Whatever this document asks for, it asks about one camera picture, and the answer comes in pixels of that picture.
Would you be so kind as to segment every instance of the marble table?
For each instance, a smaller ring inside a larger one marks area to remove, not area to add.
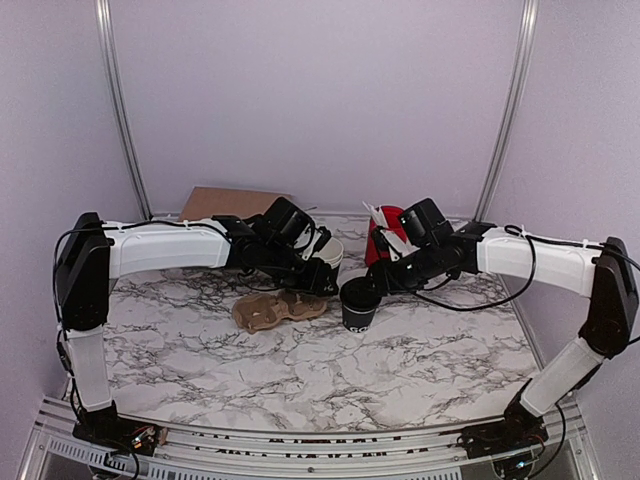
[[[367,219],[317,221],[345,245],[339,283],[364,274]],[[500,414],[537,371],[510,305],[455,313],[388,297],[370,330],[356,334],[342,326],[334,298],[321,318],[250,335],[230,315],[249,293],[217,270],[120,279],[105,333],[119,410],[221,428],[395,430]],[[487,275],[432,293],[455,305],[504,295]]]

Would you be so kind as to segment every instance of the robotic arm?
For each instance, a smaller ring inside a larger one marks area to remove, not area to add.
[[[504,420],[467,427],[461,445],[470,458],[502,453],[530,445],[533,435],[548,439],[542,415],[568,392],[580,388],[605,359],[629,344],[638,310],[638,291],[624,243],[609,237],[604,244],[568,242],[538,237],[532,247],[527,234],[514,236],[493,224],[471,222],[458,231],[431,199],[400,215],[409,241],[419,249],[397,261],[381,259],[369,274],[381,295],[415,292],[441,274],[461,272],[531,277],[591,299],[587,321],[573,339],[504,412]],[[374,241],[386,248],[374,231]],[[532,270],[532,248],[536,262]],[[486,442],[481,439],[501,439]]]
[[[58,353],[72,379],[72,402],[80,404],[78,438],[113,447],[131,445],[151,454],[158,429],[118,416],[109,389],[103,325],[109,293],[118,278],[178,267],[260,270],[292,291],[330,296],[337,270],[313,254],[331,237],[284,198],[264,215],[247,220],[217,216],[198,222],[123,224],[83,214],[56,255],[54,290],[60,332]]]

